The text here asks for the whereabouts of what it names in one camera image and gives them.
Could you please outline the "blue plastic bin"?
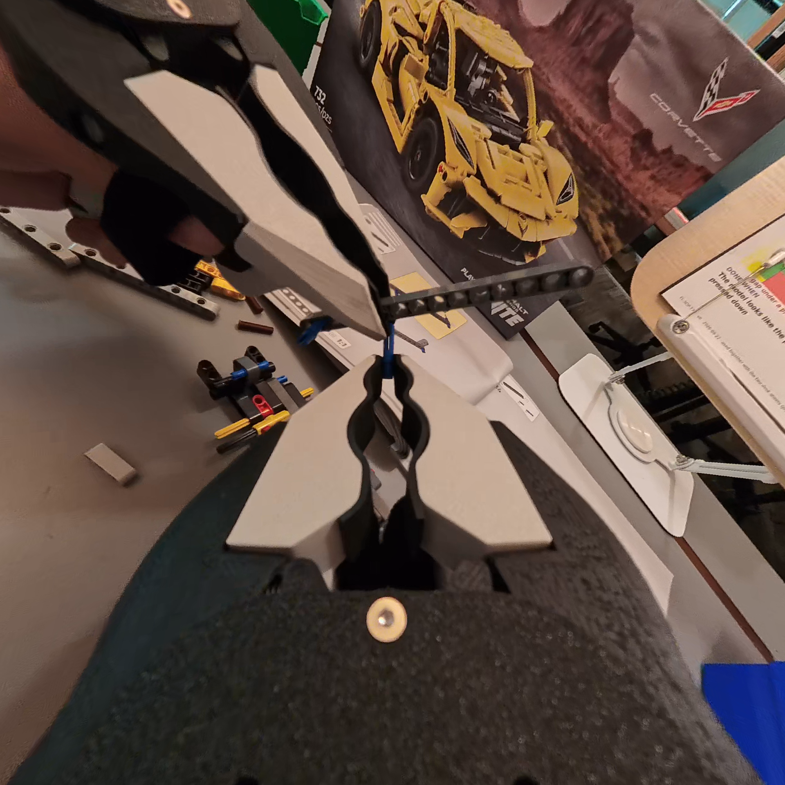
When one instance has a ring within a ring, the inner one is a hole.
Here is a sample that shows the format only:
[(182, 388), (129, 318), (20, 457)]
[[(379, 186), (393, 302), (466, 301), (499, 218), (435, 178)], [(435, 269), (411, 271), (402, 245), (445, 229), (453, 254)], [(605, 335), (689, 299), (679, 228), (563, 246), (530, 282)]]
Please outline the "blue plastic bin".
[(761, 780), (783, 784), (784, 662), (707, 663), (702, 692)]

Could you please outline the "open instruction booklet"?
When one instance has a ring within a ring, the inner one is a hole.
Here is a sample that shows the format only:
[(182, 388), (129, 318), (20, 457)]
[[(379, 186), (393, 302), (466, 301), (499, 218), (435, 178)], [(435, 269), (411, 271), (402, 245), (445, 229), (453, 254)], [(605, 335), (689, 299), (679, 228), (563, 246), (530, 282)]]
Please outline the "open instruction booklet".
[[(413, 241), (385, 211), (361, 203), (366, 233), (379, 255), (391, 283), (434, 285), (420, 258), (413, 253)], [(315, 312), (315, 306), (291, 289), (265, 295), (271, 305), (297, 326)], [(535, 400), (512, 376), (513, 361), (467, 313), (459, 325), (438, 338), (416, 319), (397, 323), (395, 347), (411, 357), (434, 378), (453, 389), (489, 419), (503, 422), (529, 446), (547, 466), (559, 474), (603, 519), (641, 572), (663, 614), (667, 615), (673, 581), (671, 571), (626, 519), (600, 484), (556, 431)], [(426, 341), (425, 351), (400, 338)], [(381, 353), (381, 343), (373, 342), (348, 328), (322, 332), (316, 343), (350, 370), (372, 352)]]

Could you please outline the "printed instruction sheet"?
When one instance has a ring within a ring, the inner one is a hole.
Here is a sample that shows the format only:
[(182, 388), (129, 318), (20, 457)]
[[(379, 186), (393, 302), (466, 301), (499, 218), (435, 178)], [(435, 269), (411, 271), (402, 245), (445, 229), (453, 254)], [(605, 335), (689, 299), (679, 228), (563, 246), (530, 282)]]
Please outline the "printed instruction sheet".
[(784, 425), (784, 217), (662, 291), (769, 416)]

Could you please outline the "small light grey lego piece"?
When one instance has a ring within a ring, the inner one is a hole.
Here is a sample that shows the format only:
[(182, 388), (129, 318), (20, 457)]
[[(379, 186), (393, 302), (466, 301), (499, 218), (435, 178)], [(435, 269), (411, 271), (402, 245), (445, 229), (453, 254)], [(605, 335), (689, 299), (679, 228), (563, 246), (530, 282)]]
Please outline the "small light grey lego piece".
[(104, 443), (91, 447), (83, 456), (121, 486), (132, 483), (138, 476), (133, 466)]

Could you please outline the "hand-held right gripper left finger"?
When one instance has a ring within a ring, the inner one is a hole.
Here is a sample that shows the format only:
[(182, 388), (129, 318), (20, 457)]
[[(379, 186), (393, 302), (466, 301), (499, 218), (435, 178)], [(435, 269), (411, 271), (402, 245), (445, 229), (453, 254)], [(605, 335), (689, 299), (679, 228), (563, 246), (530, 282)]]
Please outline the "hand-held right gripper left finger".
[(336, 570), (378, 542), (371, 469), (381, 358), (368, 356), (283, 427), (225, 544), (234, 555), (306, 563), (332, 590)]

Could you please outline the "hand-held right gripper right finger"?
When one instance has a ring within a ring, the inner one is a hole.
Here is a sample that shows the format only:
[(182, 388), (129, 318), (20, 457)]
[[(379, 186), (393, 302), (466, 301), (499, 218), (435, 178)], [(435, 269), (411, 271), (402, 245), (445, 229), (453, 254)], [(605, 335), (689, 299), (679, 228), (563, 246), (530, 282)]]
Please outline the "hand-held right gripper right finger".
[(442, 567), (547, 550), (554, 538), (488, 418), (413, 359), (397, 358), (410, 448), (407, 548)]

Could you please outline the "person's left hand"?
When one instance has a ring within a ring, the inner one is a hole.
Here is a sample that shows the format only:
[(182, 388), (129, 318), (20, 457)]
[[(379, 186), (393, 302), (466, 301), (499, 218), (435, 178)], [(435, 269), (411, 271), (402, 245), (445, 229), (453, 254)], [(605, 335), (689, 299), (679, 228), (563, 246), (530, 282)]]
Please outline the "person's left hand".
[[(1, 49), (1, 203), (2, 206), (63, 211), (71, 186), (92, 195), (105, 192), (116, 167), (62, 129), (24, 92)], [(98, 221), (73, 218), (67, 235), (98, 250), (113, 264), (126, 260), (105, 236)], [(201, 258), (215, 257), (223, 246), (196, 218), (185, 218), (170, 240)]]

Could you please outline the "green plastic bin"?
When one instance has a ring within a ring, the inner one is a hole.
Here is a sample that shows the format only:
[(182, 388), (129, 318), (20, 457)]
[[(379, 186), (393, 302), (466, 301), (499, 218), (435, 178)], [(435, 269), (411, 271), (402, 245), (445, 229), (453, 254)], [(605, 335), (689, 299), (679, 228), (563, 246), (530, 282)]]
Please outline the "green plastic bin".
[(328, 12), (318, 1), (249, 1), (300, 75), (311, 59)]

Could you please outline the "long dark grey lego beam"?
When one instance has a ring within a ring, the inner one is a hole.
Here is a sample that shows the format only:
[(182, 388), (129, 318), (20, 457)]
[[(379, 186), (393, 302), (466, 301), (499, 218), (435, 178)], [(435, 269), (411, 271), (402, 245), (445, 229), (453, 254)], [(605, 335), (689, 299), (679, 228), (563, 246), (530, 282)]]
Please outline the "long dark grey lego beam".
[(594, 273), (594, 269), (577, 261), (527, 265), (496, 276), (382, 298), (380, 313), (384, 321), (392, 323), (429, 313), (557, 294), (588, 286)]

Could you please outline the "partly built lego chassis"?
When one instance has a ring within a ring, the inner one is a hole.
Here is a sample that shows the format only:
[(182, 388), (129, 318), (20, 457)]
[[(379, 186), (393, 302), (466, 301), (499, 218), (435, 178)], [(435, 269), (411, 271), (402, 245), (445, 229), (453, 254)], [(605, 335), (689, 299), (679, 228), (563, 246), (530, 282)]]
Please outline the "partly built lego chassis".
[[(113, 265), (94, 247), (70, 240), (55, 221), (46, 228), (34, 211), (2, 206), (1, 218), (4, 229), (23, 236), (62, 269), (92, 271), (207, 322), (219, 316), (219, 304), (209, 294), (221, 280), (217, 273), (207, 269), (206, 263), (199, 262), (196, 270), (179, 283), (155, 287), (146, 283), (132, 267)], [(313, 388), (299, 389), (286, 375), (279, 375), (276, 365), (253, 345), (233, 360), (227, 375), (222, 375), (208, 360), (198, 363), (197, 375), (213, 400), (226, 401), (238, 415), (236, 422), (214, 434), (215, 449), (220, 455), (253, 443), (262, 434), (286, 423), (314, 393)]]

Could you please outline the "lego set box yellow car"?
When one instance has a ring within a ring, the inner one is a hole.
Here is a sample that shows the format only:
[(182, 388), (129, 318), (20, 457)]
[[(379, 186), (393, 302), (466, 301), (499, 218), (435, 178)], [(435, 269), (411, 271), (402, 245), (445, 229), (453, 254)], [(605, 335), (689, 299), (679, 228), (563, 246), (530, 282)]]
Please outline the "lego set box yellow car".
[(704, 2), (333, 2), (312, 95), (454, 281), (603, 265), (783, 121)]

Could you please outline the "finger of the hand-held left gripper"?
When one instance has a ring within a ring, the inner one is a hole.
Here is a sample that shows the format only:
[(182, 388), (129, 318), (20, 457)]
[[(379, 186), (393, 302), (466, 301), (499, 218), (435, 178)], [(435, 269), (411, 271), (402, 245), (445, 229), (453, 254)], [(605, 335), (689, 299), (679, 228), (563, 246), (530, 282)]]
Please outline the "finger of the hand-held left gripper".
[(272, 174), (246, 116), (247, 82), (239, 103), (168, 71), (124, 84), (240, 208), (246, 223), (232, 246), (250, 269), (230, 272), (235, 286), (249, 294), (293, 289), (340, 325), (384, 339), (378, 300), (388, 289), (374, 289)]
[(292, 91), (273, 67), (257, 65), (245, 89), (245, 113), (272, 174), (326, 232), (341, 256), (374, 289), (389, 289), (347, 172), (301, 80)]

